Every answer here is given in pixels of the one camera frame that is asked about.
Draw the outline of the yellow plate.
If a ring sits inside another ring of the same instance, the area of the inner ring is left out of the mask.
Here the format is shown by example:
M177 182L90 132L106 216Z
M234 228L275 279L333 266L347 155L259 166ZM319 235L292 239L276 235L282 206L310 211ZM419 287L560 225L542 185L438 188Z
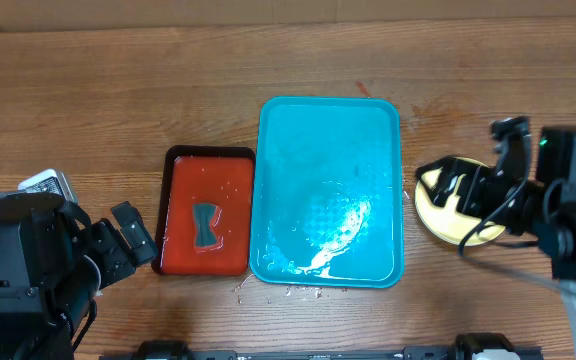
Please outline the yellow plate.
M484 163L471 158L457 157L457 159L488 167ZM441 168L422 170L421 179L429 187L432 187L438 182L440 173ZM480 222L478 218L457 212L456 207L459 200L460 196L453 192L448 196L444 207L435 206L432 204L431 198L424 189L421 180L417 180L414 203L420 220L435 236L453 245L458 245L464 235ZM478 246L490 242L500 236L505 230L504 226L493 222L488 222L486 226L479 234L471 236L466 246Z

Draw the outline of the green and orange sponge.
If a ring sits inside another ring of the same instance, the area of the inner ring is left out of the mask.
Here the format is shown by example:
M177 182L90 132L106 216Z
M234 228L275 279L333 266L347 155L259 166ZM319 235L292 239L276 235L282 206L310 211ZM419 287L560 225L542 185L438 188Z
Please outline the green and orange sponge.
M217 244L217 236L213 231L213 221L218 213L217 206L210 203L197 203L192 207L196 227L195 247L207 250Z

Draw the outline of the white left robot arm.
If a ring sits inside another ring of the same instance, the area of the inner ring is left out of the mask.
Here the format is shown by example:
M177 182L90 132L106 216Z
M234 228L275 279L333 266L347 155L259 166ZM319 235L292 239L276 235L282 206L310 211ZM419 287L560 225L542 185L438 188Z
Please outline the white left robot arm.
M0 359L71 359L101 290L150 263L157 246L135 207L92 222L53 193L0 198Z

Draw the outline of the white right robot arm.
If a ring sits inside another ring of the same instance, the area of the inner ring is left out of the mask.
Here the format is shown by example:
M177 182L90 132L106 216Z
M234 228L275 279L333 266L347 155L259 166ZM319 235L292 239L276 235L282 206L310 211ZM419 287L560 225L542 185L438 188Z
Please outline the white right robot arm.
M488 167L449 155L417 168L417 194L431 207L445 209L451 196L456 208L447 218L474 219L457 238L458 256L479 267L558 292L570 322L576 356L576 126L546 126L531 139L528 118L521 116L491 125L498 160ZM536 247L551 261L551 279L475 259L466 254L469 241L501 226L519 240L514 248Z

